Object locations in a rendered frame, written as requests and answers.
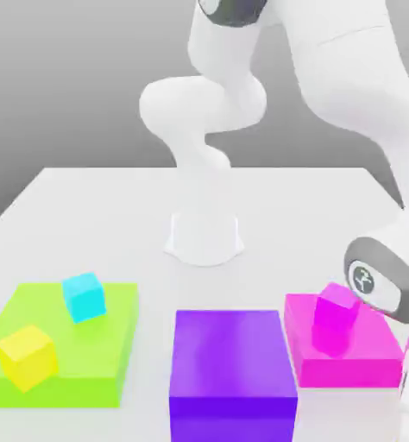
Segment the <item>small cyan cube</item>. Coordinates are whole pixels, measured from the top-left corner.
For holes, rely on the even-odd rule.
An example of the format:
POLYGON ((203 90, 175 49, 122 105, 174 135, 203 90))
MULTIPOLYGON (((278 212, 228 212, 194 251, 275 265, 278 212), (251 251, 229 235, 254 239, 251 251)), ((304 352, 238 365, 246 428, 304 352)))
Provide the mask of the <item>small cyan cube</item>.
POLYGON ((94 273, 72 276, 63 280, 61 286, 74 324, 106 314, 104 288, 94 273))

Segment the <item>small magenta cube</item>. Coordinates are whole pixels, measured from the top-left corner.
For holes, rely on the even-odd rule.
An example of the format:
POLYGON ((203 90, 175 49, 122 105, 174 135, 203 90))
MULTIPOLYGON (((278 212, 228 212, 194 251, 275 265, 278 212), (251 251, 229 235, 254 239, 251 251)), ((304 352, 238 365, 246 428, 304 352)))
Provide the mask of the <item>small magenta cube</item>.
POLYGON ((311 343, 329 357, 340 357, 349 348, 360 301, 343 285, 330 282, 316 298, 311 343))

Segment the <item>small yellow cube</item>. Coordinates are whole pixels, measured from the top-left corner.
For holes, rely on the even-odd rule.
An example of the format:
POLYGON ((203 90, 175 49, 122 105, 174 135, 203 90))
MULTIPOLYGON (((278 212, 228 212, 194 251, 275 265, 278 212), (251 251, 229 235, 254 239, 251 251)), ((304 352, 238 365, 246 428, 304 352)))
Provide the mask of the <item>small yellow cube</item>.
POLYGON ((23 393, 58 372, 55 344, 35 325, 0 339, 0 364, 6 377, 23 393))

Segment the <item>large purple box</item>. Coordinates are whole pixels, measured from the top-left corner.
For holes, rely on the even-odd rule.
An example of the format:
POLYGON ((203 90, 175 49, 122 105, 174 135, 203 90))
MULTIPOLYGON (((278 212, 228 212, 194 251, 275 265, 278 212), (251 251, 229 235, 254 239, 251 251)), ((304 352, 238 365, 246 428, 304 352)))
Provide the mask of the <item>large purple box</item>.
POLYGON ((293 442, 297 406, 278 312, 177 311, 171 442, 293 442))

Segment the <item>large green box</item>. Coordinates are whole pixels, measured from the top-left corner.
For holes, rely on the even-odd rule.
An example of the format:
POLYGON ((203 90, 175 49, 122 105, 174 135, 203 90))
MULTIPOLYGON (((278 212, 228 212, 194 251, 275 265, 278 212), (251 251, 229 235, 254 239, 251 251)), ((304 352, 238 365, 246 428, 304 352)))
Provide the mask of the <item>large green box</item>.
POLYGON ((119 407, 139 312, 135 283, 106 283, 107 313, 74 324, 59 283, 23 283, 0 313, 0 339, 35 325, 54 342, 59 372, 26 393, 3 373, 0 407, 119 407))

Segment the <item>large pink box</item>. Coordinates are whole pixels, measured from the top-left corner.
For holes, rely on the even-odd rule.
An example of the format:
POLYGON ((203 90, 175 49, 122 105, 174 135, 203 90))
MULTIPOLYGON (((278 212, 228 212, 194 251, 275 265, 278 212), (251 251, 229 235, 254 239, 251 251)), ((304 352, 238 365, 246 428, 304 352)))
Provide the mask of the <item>large pink box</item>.
POLYGON ((362 302, 349 348, 329 357, 311 343, 316 294, 287 294, 284 322, 301 388, 397 388, 404 351, 383 315, 362 302))

